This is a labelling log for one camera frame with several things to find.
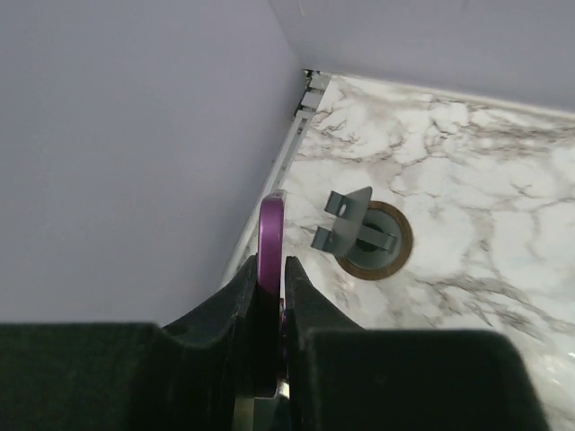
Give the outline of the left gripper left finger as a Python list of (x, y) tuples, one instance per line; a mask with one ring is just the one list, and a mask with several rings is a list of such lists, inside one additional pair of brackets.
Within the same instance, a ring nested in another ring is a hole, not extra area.
[(177, 321), (5, 324), (4, 430), (250, 430), (256, 260)]

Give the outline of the purple smartphone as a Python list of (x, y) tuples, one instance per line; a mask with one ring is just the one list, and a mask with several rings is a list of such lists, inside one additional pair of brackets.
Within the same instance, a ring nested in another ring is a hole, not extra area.
[(261, 202), (258, 218), (257, 281), (255, 293), (254, 390), (273, 397), (285, 374), (283, 353), (283, 270), (285, 192), (278, 189)]

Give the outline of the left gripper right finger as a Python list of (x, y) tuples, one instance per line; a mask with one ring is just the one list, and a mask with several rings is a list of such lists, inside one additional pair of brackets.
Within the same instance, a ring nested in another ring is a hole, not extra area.
[(365, 330), (285, 266), (295, 430), (545, 430), (518, 350), (487, 330)]

